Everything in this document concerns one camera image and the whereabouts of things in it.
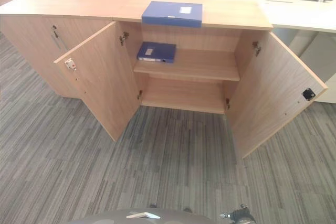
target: cabinet top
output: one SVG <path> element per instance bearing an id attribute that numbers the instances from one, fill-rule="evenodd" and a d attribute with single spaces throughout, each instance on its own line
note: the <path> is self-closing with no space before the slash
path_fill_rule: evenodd
<path id="1" fill-rule="evenodd" d="M 141 22 L 141 15 L 151 1 L 203 4 L 204 27 L 272 29 L 258 3 L 246 0 L 13 0 L 0 6 L 0 15 L 106 18 Z"/>

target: cabinet shelf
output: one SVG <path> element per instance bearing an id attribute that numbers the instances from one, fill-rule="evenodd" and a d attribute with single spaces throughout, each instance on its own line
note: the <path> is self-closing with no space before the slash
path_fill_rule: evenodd
<path id="1" fill-rule="evenodd" d="M 174 63 L 138 60 L 134 72 L 212 80 L 240 80 L 234 53 L 222 51 L 178 49 Z"/>
<path id="2" fill-rule="evenodd" d="M 221 83 L 149 78 L 142 105 L 224 114 Z"/>

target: cabinet door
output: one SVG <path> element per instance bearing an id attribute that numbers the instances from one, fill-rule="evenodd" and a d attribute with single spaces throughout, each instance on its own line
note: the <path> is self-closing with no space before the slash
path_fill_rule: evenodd
<path id="1" fill-rule="evenodd" d="M 77 98 L 71 85 L 64 82 L 53 61 L 66 52 L 54 37 L 48 19 L 25 16 L 1 17 L 1 31 L 55 93 Z"/>
<path id="2" fill-rule="evenodd" d="M 3 16 L 1 31 L 57 94 L 78 98 L 53 61 L 108 23 L 99 19 Z"/>
<path id="3" fill-rule="evenodd" d="M 238 47 L 237 64 L 245 67 L 227 117 L 238 155 L 246 157 L 313 102 L 302 95 L 307 88 L 316 98 L 327 86 L 273 33 L 244 31 Z"/>
<path id="4" fill-rule="evenodd" d="M 119 24 L 112 22 L 54 61 L 114 140 L 140 105 L 129 57 L 119 41 L 121 34 Z M 65 61 L 70 58 L 76 70 L 67 68 Z"/>

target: blue binder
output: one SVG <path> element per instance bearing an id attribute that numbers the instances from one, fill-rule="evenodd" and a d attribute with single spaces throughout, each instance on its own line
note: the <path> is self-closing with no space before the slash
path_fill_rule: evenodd
<path id="1" fill-rule="evenodd" d="M 138 60 L 173 63 L 176 52 L 175 44 L 143 42 L 138 52 Z"/>
<path id="2" fill-rule="evenodd" d="M 146 24 L 201 27 L 202 4 L 152 1 L 142 14 Z"/>

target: floor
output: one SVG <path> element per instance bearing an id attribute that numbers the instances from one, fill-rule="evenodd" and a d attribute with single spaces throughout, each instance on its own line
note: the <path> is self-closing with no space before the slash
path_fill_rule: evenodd
<path id="1" fill-rule="evenodd" d="M 0 34 L 0 223 L 65 223 L 149 204 L 217 223 L 336 223 L 336 104 L 314 103 L 243 161 L 221 115 L 140 107 L 112 142 Z"/>

